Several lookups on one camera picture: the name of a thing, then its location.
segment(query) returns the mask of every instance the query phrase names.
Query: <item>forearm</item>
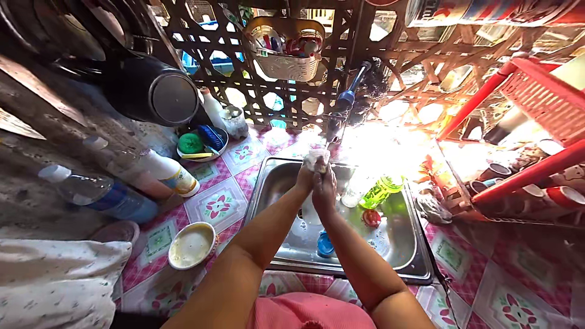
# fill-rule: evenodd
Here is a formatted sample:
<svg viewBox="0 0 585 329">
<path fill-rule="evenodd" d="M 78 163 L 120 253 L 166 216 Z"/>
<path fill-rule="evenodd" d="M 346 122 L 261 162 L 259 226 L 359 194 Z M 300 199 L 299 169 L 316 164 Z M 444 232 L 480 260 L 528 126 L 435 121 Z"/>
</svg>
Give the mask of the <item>forearm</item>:
<svg viewBox="0 0 585 329">
<path fill-rule="evenodd" d="M 242 248 L 264 270 L 283 243 L 308 194 L 296 186 L 291 188 L 242 228 L 230 245 Z"/>
<path fill-rule="evenodd" d="M 339 262 L 360 300 L 372 311 L 386 297 L 407 290 L 392 266 L 337 213 L 321 222 L 335 247 Z"/>
</svg>

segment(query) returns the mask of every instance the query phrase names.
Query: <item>dish soap bottle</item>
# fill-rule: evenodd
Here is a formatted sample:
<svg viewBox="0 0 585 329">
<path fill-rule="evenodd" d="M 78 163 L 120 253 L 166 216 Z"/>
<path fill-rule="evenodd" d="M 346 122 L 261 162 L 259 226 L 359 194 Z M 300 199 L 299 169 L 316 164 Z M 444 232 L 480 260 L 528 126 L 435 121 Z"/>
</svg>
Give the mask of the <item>dish soap bottle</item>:
<svg viewBox="0 0 585 329">
<path fill-rule="evenodd" d="M 199 182 L 179 162 L 160 156 L 154 150 L 144 149 L 140 151 L 141 164 L 150 173 L 166 186 L 174 190 L 178 195 L 186 198 L 195 195 L 199 191 Z"/>
<path fill-rule="evenodd" d="M 205 113 L 209 116 L 211 123 L 223 130 L 225 129 L 225 123 L 223 119 L 230 119 L 231 117 L 228 115 L 228 112 L 223 109 L 221 104 L 218 100 L 216 100 L 209 91 L 209 88 L 203 87 L 199 89 L 201 94 L 203 95 L 203 109 Z"/>
<path fill-rule="evenodd" d="M 402 191 L 403 187 L 404 177 L 400 175 L 382 176 L 382 178 L 378 179 L 376 185 L 360 200 L 360 206 L 366 209 L 374 209 L 384 202 L 390 194 Z"/>
<path fill-rule="evenodd" d="M 38 176 L 53 183 L 68 202 L 119 220 L 143 224 L 156 217 L 159 211 L 154 201 L 107 176 L 81 175 L 56 164 L 41 169 Z"/>
<path fill-rule="evenodd" d="M 83 145 L 98 152 L 97 161 L 108 173 L 136 187 L 156 200 L 167 200 L 173 191 L 139 164 L 140 156 L 130 149 L 118 148 L 99 136 L 83 140 Z"/>
</svg>

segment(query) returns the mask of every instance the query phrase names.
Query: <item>hand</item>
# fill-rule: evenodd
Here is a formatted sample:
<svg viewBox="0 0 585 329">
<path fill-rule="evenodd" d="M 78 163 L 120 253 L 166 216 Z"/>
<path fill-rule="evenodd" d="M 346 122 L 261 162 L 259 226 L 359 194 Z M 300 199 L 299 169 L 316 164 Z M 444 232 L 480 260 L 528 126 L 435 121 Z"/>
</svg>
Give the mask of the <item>hand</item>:
<svg viewBox="0 0 585 329">
<path fill-rule="evenodd" d="M 304 164 L 301 166 L 301 170 L 298 171 L 295 187 L 305 192 L 307 195 L 309 195 L 313 189 L 313 172 Z"/>
<path fill-rule="evenodd" d="M 325 174 L 315 171 L 313 174 L 313 206 L 317 210 L 319 218 L 335 212 L 336 190 L 337 178 L 331 170 L 330 164 L 327 164 Z"/>
</svg>

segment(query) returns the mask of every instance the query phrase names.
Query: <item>wooden lattice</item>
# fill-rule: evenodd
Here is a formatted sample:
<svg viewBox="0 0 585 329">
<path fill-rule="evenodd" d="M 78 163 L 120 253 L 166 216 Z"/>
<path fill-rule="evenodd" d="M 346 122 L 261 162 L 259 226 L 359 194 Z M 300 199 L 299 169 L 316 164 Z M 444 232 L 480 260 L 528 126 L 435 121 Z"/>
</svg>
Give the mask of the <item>wooden lattice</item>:
<svg viewBox="0 0 585 329">
<path fill-rule="evenodd" d="M 415 129 L 427 129 L 429 124 L 416 124 L 418 111 L 422 107 L 432 103 L 443 104 L 446 107 L 459 104 L 459 100 L 468 98 L 469 93 L 483 85 L 483 77 L 489 68 L 501 66 L 502 62 L 498 61 L 501 57 L 510 56 L 517 50 L 530 51 L 537 39 L 547 31 L 547 28 L 510 28 L 507 37 L 493 42 L 486 42 L 485 39 L 482 42 L 477 42 L 476 33 L 481 26 L 457 25 L 445 29 L 450 34 L 444 33 L 437 42 L 421 41 L 419 39 L 420 33 L 423 32 L 421 29 L 406 28 L 405 26 L 404 16 L 407 2 L 407 0 L 400 0 L 389 6 L 376 7 L 364 3 L 362 0 L 290 0 L 293 17 L 298 16 L 301 8 L 308 11 L 310 9 L 335 10 L 332 32 L 326 38 L 326 48 L 322 51 L 324 60 L 321 61 L 321 64 L 326 68 L 327 79 L 317 86 L 312 85 L 311 81 L 291 84 L 285 80 L 270 82 L 260 77 L 254 69 L 251 57 L 242 47 L 241 32 L 237 29 L 235 32 L 228 32 L 229 21 L 223 15 L 222 7 L 216 0 L 210 0 L 209 5 L 219 24 L 217 30 L 203 29 L 193 19 L 194 16 L 201 13 L 196 15 L 190 13 L 190 8 L 194 3 L 204 7 L 205 1 L 189 0 L 185 4 L 185 0 L 163 0 L 170 14 L 170 21 L 165 30 L 172 39 L 173 45 L 178 49 L 183 49 L 201 66 L 192 77 L 196 84 L 205 85 L 212 90 L 214 89 L 212 87 L 217 87 L 218 90 L 214 96 L 225 104 L 230 104 L 225 89 L 228 87 L 236 88 L 245 96 L 246 117 L 251 118 L 254 123 L 269 124 L 271 119 L 280 119 L 286 122 L 288 128 L 296 129 L 307 124 L 323 125 L 322 114 L 308 114 L 303 111 L 302 102 L 309 97 L 314 97 L 324 105 L 324 114 L 331 112 L 338 88 L 345 85 L 341 73 L 335 70 L 340 59 L 344 62 L 346 59 L 360 62 L 368 57 L 380 58 L 384 67 L 392 72 L 388 82 L 392 83 L 394 80 L 398 80 L 401 90 L 389 91 L 387 98 L 373 104 L 373 113 L 377 114 L 382 106 L 391 101 L 404 100 L 410 103 L 409 110 L 415 119 Z M 227 2 L 222 3 L 238 17 L 240 16 L 239 5 L 272 10 L 277 15 L 280 15 L 282 9 L 285 9 L 284 1 L 248 0 L 236 2 L 227 0 Z M 396 14 L 396 19 L 392 31 L 386 37 L 374 42 L 370 40 L 370 30 L 377 11 L 392 11 Z M 173 37 L 176 33 L 181 36 L 179 39 L 183 41 Z M 553 53 L 545 53 L 540 57 L 543 59 L 568 57 L 573 51 L 585 45 L 585 38 L 582 38 L 582 35 L 583 33 L 580 33 L 570 45 Z M 202 41 L 200 36 L 206 38 L 206 41 Z M 232 44 L 230 39 L 237 39 L 238 44 Z M 214 69 L 209 60 L 214 50 L 224 52 L 231 59 L 234 72 L 230 77 L 226 77 Z M 237 58 L 236 53 L 244 54 L 244 62 Z M 460 88 L 451 92 L 443 92 L 436 87 L 445 79 L 448 72 L 467 64 L 473 66 L 473 71 Z M 425 78 L 407 87 L 401 74 L 418 65 L 423 66 Z M 273 92 L 283 99 L 284 108 L 281 111 L 274 111 L 264 103 L 263 97 L 269 92 Z M 296 96 L 293 101 L 291 100 L 292 95 Z M 481 104 L 480 108 L 498 101 L 501 99 L 490 97 L 484 104 Z M 438 122 L 445 115 L 446 110 L 443 111 Z"/>
</svg>

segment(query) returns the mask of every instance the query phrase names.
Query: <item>sink basin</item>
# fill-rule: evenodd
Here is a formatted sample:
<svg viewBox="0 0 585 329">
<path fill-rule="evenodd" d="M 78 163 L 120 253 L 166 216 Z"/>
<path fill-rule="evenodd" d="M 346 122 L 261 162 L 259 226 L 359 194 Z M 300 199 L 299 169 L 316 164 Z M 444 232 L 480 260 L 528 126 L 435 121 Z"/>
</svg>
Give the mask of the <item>sink basin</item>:
<svg viewBox="0 0 585 329">
<path fill-rule="evenodd" d="M 297 159 L 267 157 L 264 160 L 248 206 L 245 224 L 294 186 L 301 165 L 302 160 Z M 332 168 L 338 181 L 337 192 L 341 195 L 356 166 L 332 163 Z M 382 222 L 376 229 L 364 224 L 361 207 L 347 208 L 339 201 L 336 207 L 356 232 L 406 282 L 428 284 L 432 280 L 431 261 L 411 200 L 407 186 L 402 192 L 391 194 L 376 209 L 383 213 Z M 327 258 L 317 254 L 317 239 L 323 230 L 309 195 L 275 254 L 270 268 L 345 277 L 335 253 Z"/>
</svg>

